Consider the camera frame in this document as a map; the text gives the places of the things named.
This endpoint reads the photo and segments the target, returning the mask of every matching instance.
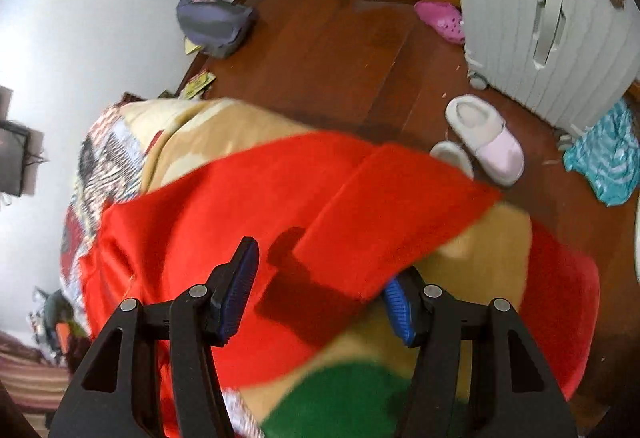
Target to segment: metal screw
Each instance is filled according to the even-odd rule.
[[[424,287],[424,294],[427,297],[440,297],[442,295],[442,288],[435,284],[428,284]]]
[[[133,297],[129,297],[120,303],[120,309],[123,312],[130,312],[138,305],[138,301],[133,299]]]
[[[496,299],[494,301],[494,306],[496,310],[500,310],[501,312],[508,312],[511,309],[511,303],[502,298]]]
[[[203,284],[197,284],[196,286],[189,288],[189,295],[191,297],[202,297],[203,295],[206,295],[206,293],[207,287]]]

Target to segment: white slipper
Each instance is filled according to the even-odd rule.
[[[522,148],[491,104],[462,95],[447,104],[445,117],[493,181],[509,187],[522,176]]]
[[[458,144],[450,142],[449,140],[438,142],[431,148],[429,154],[436,160],[440,160],[452,165],[453,167],[457,167],[470,179],[474,179],[474,168],[471,165],[471,160],[469,160],[465,150]]]

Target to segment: gray bag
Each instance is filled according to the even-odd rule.
[[[218,59],[238,49],[257,19],[250,6],[225,0],[180,0],[175,13],[187,39]]]

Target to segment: slipper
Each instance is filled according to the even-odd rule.
[[[422,21],[433,27],[445,40],[454,44],[465,43],[462,14],[452,4],[438,1],[418,1],[414,10]]]
[[[450,142],[449,140],[438,142],[431,148],[429,154],[436,160],[440,160],[452,165],[453,167],[457,167],[469,179],[474,179],[474,168],[471,165],[471,160],[469,160],[465,150],[455,142]]]
[[[509,187],[522,176],[522,148],[491,104],[462,95],[447,104],[445,117],[494,182]]]

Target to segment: red cloth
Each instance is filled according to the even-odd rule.
[[[92,334],[123,298],[173,299],[253,236],[254,288],[238,335],[214,348],[214,359],[224,387],[272,380],[324,347],[389,279],[499,196],[427,154],[332,132],[233,154],[104,211],[81,259]],[[166,368],[161,376],[170,396]]]
[[[531,235],[519,313],[569,399],[587,366],[598,317],[598,267],[593,259],[560,244],[534,220]]]

